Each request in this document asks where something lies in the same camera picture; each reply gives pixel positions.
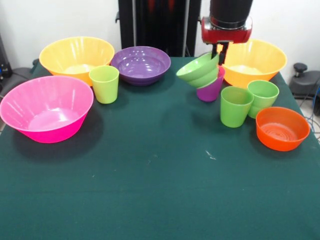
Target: yellow bowl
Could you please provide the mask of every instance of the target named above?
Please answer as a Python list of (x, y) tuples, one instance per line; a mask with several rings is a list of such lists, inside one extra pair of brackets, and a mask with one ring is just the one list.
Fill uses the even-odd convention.
[(96, 37), (76, 36), (46, 46), (39, 61), (52, 75), (78, 78), (92, 86), (90, 70), (109, 65), (114, 55), (115, 49), (109, 42)]
[(286, 54), (271, 43), (257, 39), (230, 43), (223, 65), (224, 79), (233, 86), (246, 89), (254, 80), (269, 81), (286, 64)]

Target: bowl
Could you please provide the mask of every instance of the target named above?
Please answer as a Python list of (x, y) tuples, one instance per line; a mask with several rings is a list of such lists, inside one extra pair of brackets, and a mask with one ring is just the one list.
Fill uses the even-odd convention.
[(257, 39), (230, 43), (223, 65), (224, 79), (230, 85), (246, 89), (254, 80), (269, 81), (286, 64), (286, 54), (271, 43)]
[(297, 148), (310, 133), (306, 119), (285, 107), (268, 107), (256, 115), (256, 134), (268, 148), (287, 152)]
[(39, 61), (52, 75), (74, 77), (92, 86), (90, 70), (110, 64), (114, 55), (114, 47), (109, 42), (96, 37), (76, 36), (46, 46)]
[(190, 82), (218, 68), (218, 62), (219, 55), (217, 54), (211, 59), (211, 53), (208, 52), (180, 68), (176, 76), (186, 82)]
[(192, 81), (187, 81), (187, 83), (195, 88), (204, 88), (212, 83), (214, 83), (217, 80), (219, 73), (219, 68), (214, 68), (212, 71), (207, 73), (206, 75), (192, 80)]
[(0, 103), (0, 117), (39, 143), (57, 143), (81, 127), (94, 100), (88, 84), (68, 76), (45, 76), (24, 82)]
[(133, 46), (114, 55), (111, 65), (119, 70), (120, 79), (134, 86), (157, 82), (170, 68), (170, 57), (150, 46)]

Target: purple cup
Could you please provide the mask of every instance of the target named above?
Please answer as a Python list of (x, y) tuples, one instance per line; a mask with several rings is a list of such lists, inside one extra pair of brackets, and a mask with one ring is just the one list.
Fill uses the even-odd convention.
[(222, 66), (219, 66), (217, 79), (208, 86), (196, 89), (196, 95), (198, 96), (198, 98), (207, 103), (216, 100), (219, 96), (225, 73), (226, 70)]

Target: green tablecloth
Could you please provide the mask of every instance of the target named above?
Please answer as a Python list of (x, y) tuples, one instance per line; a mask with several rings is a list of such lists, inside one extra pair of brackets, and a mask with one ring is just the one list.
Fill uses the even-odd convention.
[[(320, 148), (263, 146), (248, 118), (231, 129), (175, 72), (121, 83), (56, 144), (6, 127), (0, 137), (1, 240), (320, 239)], [(34, 77), (48, 74), (40, 65)], [(275, 103), (299, 111), (283, 78)]]

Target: robotic arm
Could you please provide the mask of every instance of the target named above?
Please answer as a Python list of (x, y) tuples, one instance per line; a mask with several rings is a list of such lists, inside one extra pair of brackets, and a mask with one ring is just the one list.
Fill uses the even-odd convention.
[(221, 44), (219, 65), (225, 63), (229, 42), (246, 43), (252, 32), (252, 19), (249, 16), (253, 0), (211, 0), (210, 16), (202, 18), (202, 41), (212, 44), (212, 58)]

